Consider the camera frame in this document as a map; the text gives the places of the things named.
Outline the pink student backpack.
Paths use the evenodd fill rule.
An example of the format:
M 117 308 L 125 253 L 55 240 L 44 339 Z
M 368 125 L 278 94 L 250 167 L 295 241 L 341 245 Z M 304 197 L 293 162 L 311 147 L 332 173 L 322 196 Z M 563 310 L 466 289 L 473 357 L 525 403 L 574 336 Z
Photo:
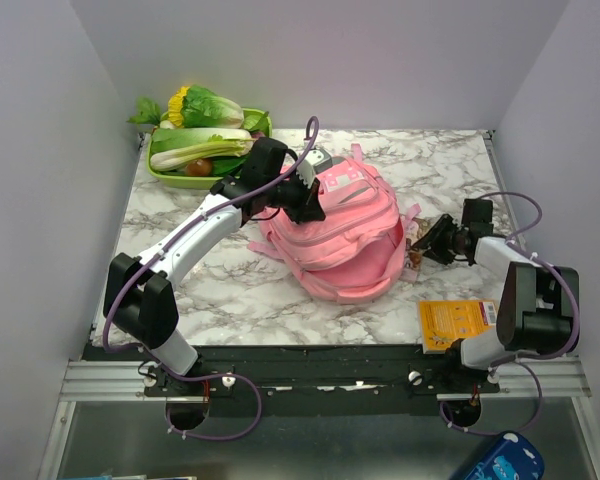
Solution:
M 386 293 L 407 265 L 421 212 L 401 211 L 393 187 L 364 160 L 359 144 L 348 157 L 319 163 L 323 221 L 296 224 L 280 212 L 260 223 L 262 242 L 248 249 L 286 264 L 313 297 L 366 303 Z

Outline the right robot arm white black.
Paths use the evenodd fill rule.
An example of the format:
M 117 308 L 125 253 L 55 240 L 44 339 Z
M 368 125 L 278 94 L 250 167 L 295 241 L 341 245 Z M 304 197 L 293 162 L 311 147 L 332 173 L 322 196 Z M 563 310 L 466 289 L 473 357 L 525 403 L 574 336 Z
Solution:
M 579 274 L 556 267 L 522 249 L 516 233 L 494 232 L 495 192 L 463 203 L 460 223 L 442 215 L 412 249 L 441 265 L 464 260 L 504 279 L 495 325 L 451 343 L 452 358 L 440 379 L 460 392 L 476 380 L 476 370 L 493 371 L 518 359 L 551 360 L 572 352 L 580 336 Z

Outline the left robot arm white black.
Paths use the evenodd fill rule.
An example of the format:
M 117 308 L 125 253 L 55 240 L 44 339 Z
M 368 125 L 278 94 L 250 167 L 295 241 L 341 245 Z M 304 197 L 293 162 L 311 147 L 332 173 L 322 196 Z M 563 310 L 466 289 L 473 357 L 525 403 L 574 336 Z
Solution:
M 198 353 L 178 331 L 174 287 L 221 240 L 266 208 L 296 223 L 322 221 L 320 183 L 310 147 L 296 155 L 284 143 L 262 137 L 238 176 L 217 181 L 198 209 L 167 237 L 138 256 L 121 253 L 110 263 L 104 330 L 116 326 L 167 367 L 167 382 L 181 395 L 202 380 Z

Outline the orange yellow booklet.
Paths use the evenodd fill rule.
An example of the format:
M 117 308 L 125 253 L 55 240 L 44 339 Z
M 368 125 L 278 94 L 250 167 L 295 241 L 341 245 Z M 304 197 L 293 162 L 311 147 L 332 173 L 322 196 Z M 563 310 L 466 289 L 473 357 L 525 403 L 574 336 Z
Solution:
M 443 354 L 454 341 L 475 337 L 496 325 L 494 300 L 427 300 L 418 306 L 425 354 Z

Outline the brown toy mushroom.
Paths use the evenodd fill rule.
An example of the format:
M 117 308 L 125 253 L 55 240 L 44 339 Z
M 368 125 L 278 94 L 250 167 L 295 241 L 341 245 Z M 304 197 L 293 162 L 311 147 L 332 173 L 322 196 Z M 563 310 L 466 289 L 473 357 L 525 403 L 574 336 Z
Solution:
M 213 172 L 213 162 L 210 159 L 197 159 L 190 162 L 184 173 L 190 177 L 208 177 Z

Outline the green plastic tray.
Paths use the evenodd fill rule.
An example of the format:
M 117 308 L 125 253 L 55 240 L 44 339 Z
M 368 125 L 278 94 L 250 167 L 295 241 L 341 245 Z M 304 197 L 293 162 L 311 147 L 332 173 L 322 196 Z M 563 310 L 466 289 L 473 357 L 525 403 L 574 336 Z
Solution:
M 156 127 L 153 132 L 158 128 L 167 128 L 167 129 L 176 129 L 169 128 L 165 124 L 161 124 L 161 126 Z M 240 128 L 233 129 L 243 129 L 247 130 L 250 134 L 254 131 L 262 131 L 269 134 L 272 133 L 272 125 L 271 119 L 267 112 L 257 110 L 257 109 L 247 109 L 244 111 L 244 122 Z M 174 187 L 174 188 L 185 188 L 185 189 L 208 189 L 210 188 L 216 181 L 221 179 L 222 177 L 231 174 L 237 174 L 242 168 L 242 164 L 246 161 L 248 154 L 242 157 L 213 157 L 206 158 L 210 159 L 213 162 L 213 172 L 208 177 L 190 177 L 184 173 L 184 168 L 189 164 L 181 167 L 177 170 L 171 170 L 166 172 L 156 172 L 154 171 L 149 164 L 149 147 L 151 142 L 151 136 L 153 132 L 147 137 L 145 144 L 147 146 L 147 159 L 146 166 L 151 175 L 158 178 L 165 185 Z

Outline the upper toy cabbage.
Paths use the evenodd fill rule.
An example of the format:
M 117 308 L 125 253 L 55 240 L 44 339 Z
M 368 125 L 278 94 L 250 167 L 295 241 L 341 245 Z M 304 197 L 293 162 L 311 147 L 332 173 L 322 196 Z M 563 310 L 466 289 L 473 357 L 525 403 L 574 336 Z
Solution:
M 237 103 L 198 85 L 186 89 L 180 113 L 186 128 L 240 128 L 244 122 Z

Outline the yellow artificial flower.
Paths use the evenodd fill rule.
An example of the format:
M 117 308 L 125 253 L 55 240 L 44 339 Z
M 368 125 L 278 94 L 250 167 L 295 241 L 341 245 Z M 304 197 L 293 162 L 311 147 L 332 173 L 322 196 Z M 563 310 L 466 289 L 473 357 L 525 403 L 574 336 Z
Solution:
M 189 86 L 180 87 L 179 90 L 168 101 L 167 117 L 168 120 L 177 128 L 182 128 L 184 125 L 182 108 L 188 90 Z

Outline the green artificial leaf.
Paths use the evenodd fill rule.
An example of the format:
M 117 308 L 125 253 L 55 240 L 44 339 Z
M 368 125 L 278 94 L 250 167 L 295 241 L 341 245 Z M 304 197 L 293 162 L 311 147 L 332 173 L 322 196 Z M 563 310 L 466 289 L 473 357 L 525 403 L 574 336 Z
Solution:
M 135 113 L 127 119 L 127 122 L 135 125 L 158 126 L 161 119 L 160 105 L 151 98 L 139 96 L 135 100 Z

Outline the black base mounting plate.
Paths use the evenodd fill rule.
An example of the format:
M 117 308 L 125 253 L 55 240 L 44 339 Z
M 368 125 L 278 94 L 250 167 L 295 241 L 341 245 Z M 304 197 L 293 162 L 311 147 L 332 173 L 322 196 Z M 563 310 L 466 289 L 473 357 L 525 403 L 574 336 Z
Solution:
M 440 403 L 456 419 L 475 418 L 488 398 L 558 397 L 569 363 L 508 364 L 488 377 L 452 356 L 416 345 L 204 346 L 188 381 L 151 365 L 138 352 L 87 346 L 83 360 L 131 366 L 141 386 L 134 398 L 163 404 L 179 424 L 205 417 L 435 416 Z

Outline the blue pencil case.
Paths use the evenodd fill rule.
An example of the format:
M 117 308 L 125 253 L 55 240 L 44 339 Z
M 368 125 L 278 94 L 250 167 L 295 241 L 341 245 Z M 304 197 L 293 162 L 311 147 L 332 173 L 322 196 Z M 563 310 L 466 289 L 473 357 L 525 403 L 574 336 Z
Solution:
M 451 475 L 459 480 L 542 479 L 545 462 L 535 446 L 519 433 L 505 431 L 485 440 Z

